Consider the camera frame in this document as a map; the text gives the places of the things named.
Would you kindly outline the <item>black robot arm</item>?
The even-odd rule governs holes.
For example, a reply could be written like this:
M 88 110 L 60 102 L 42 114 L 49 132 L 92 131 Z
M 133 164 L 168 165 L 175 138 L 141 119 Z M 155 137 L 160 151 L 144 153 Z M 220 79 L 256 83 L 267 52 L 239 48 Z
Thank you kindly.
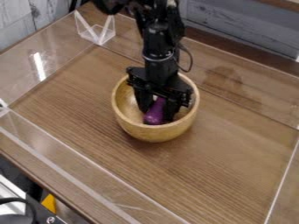
M 92 3 L 108 15 L 116 15 L 124 8 L 132 11 L 144 41 L 144 66 L 125 69 L 127 84 L 133 88 L 144 122 L 169 122 L 192 97 L 192 87 L 179 75 L 184 50 L 179 0 L 92 0 Z

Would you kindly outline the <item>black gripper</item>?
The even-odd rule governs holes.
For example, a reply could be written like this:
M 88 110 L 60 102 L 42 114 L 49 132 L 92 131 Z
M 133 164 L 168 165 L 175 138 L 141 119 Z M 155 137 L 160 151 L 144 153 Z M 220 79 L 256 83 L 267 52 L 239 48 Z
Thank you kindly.
M 168 59 L 144 60 L 144 67 L 129 66 L 127 84 L 135 90 L 137 107 L 145 113 L 153 104 L 153 95 L 165 98 L 163 118 L 173 120 L 180 107 L 188 107 L 192 98 L 192 87 L 179 76 L 179 56 Z

